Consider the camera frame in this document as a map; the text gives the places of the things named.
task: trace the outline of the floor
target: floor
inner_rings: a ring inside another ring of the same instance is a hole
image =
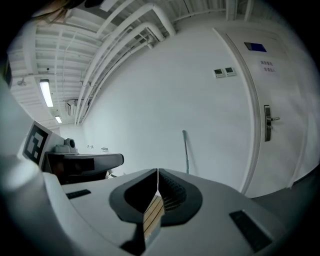
[[[291,188],[256,197],[252,200],[276,215],[292,230],[297,227],[309,209],[320,187],[320,171],[316,168]]]

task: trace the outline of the fluorescent light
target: fluorescent light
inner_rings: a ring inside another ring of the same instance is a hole
[[[55,119],[58,121],[59,124],[62,123],[60,116],[56,115],[56,116],[55,116]]]
[[[40,80],[40,88],[42,91],[42,95],[44,97],[46,105],[50,108],[53,107],[54,104],[52,103],[51,93],[49,88],[49,80],[48,79],[41,79]]]

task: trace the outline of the ceiling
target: ceiling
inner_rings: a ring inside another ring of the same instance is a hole
[[[58,124],[55,116],[60,116],[63,124],[74,123],[75,117],[68,115],[66,102],[78,99],[93,57],[110,33],[146,3],[159,5],[173,25],[190,16],[217,14],[225,15],[227,20],[250,20],[259,17],[285,24],[274,10],[258,0],[227,1],[228,4],[226,0],[134,0],[102,30],[101,34],[97,32],[102,24],[125,0],[107,0],[100,7],[90,9],[79,6],[69,11],[63,21],[53,24],[48,24],[49,21],[45,20],[26,24],[7,51],[13,77],[11,92],[25,111],[46,127]],[[153,11],[141,16],[131,26],[136,28],[147,21],[157,25],[163,35],[168,36],[168,32]],[[116,37],[110,47],[118,44],[129,30]],[[149,34],[148,30],[144,30],[126,44],[106,66],[98,82],[125,53],[143,43]],[[39,86],[40,79],[50,81],[53,107],[47,107],[45,103]],[[25,86],[18,85],[22,80]]]

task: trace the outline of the door handle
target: door handle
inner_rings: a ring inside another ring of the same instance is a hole
[[[271,140],[271,130],[273,129],[271,122],[280,120],[280,117],[271,117],[271,110],[269,105],[264,105],[264,117],[265,117],[265,137],[264,141],[269,142]]]

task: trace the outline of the white wall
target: white wall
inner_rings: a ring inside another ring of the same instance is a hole
[[[54,132],[55,134],[60,135],[60,128],[59,127],[56,127],[56,128],[49,128],[50,131]]]
[[[124,173],[146,168],[185,172],[186,130],[190,174],[239,190],[252,143],[248,97],[240,71],[212,27],[252,27],[281,36],[306,86],[308,133],[296,178],[317,166],[319,78],[308,53],[288,29],[276,24],[222,19],[190,18],[179,23],[176,36],[128,59],[102,88],[83,124],[88,144],[122,153],[124,164],[118,168]],[[236,68],[238,75],[213,77],[214,69],[226,67]]]
[[[87,140],[84,134],[84,130],[81,126],[75,126],[74,124],[62,124],[59,126],[60,136],[64,139],[74,139],[75,147],[80,154],[92,154],[87,148]]]

